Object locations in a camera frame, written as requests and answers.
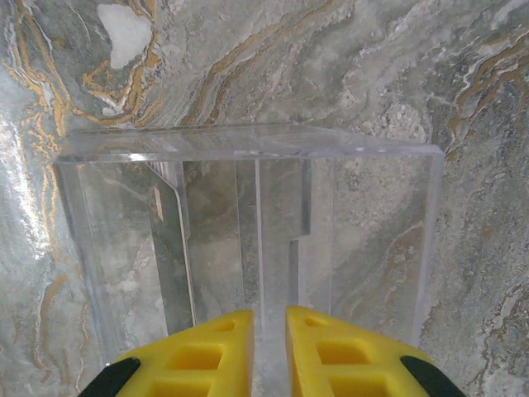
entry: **black rubber pad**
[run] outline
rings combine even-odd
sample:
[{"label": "black rubber pad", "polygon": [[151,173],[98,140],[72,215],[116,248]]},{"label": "black rubber pad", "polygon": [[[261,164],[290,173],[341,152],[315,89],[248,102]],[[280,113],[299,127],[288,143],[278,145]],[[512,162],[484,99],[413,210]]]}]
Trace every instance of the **black rubber pad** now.
[{"label": "black rubber pad", "polygon": [[119,390],[140,368],[140,360],[131,357],[105,367],[79,397],[116,397]]},{"label": "black rubber pad", "polygon": [[402,356],[400,361],[430,397],[465,397],[439,368],[429,362],[412,356]]}]

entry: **clear acrylic holder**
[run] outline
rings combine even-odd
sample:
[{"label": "clear acrylic holder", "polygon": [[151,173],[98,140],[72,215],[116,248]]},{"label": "clear acrylic holder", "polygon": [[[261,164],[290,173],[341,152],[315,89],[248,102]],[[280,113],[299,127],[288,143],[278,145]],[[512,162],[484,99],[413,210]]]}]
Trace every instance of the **clear acrylic holder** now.
[{"label": "clear acrylic holder", "polygon": [[73,134],[56,163],[108,362],[236,309],[287,395],[284,309],[417,344],[443,154],[300,124]]}]

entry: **marble surface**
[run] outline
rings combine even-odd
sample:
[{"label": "marble surface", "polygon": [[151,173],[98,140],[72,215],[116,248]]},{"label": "marble surface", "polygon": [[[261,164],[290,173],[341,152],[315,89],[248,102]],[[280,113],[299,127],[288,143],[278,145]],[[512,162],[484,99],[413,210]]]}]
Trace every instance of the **marble surface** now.
[{"label": "marble surface", "polygon": [[68,131],[295,120],[446,153],[424,348],[529,395],[529,2],[0,4],[0,395],[98,369],[53,159]]}]

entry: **gray marble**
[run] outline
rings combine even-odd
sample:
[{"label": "gray marble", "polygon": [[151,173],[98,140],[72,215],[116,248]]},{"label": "gray marble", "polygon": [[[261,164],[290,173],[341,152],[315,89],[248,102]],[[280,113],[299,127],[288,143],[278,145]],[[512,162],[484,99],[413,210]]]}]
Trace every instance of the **gray marble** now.
[{"label": "gray marble", "polygon": [[114,3],[0,4],[1,396],[75,395],[100,362],[67,132],[273,120],[445,151],[422,348],[468,395],[529,395],[528,1]]}]

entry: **yellow plastic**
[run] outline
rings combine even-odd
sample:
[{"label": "yellow plastic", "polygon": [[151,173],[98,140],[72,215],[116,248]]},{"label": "yellow plastic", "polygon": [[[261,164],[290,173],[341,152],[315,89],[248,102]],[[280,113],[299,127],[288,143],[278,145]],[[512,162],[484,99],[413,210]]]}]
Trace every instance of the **yellow plastic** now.
[{"label": "yellow plastic", "polygon": [[414,347],[301,307],[286,328],[293,397],[428,397],[400,361],[431,362]]},{"label": "yellow plastic", "polygon": [[176,333],[119,357],[141,366],[117,397],[249,397],[254,361],[251,310]]}]

